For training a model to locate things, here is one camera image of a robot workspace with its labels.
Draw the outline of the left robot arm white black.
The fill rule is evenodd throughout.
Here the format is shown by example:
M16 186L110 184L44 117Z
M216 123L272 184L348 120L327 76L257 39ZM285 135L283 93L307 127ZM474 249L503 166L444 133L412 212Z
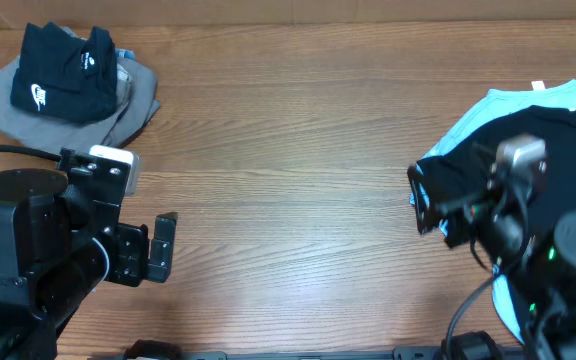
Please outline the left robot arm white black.
M0 145L55 162L0 171L0 359L53 359L83 300L109 281L137 287L171 274L178 215L155 229L120 222L132 165L63 149Z

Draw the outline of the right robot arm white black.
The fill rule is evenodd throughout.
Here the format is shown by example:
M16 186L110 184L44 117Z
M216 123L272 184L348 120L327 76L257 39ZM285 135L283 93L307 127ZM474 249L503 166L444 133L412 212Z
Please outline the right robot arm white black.
M525 357L576 359L576 210L544 232L531 231L528 205L545 178L540 166L495 162L484 186L454 200L415 167L407 176L419 232L447 222L449 247L480 244L494 264L472 295L506 281Z

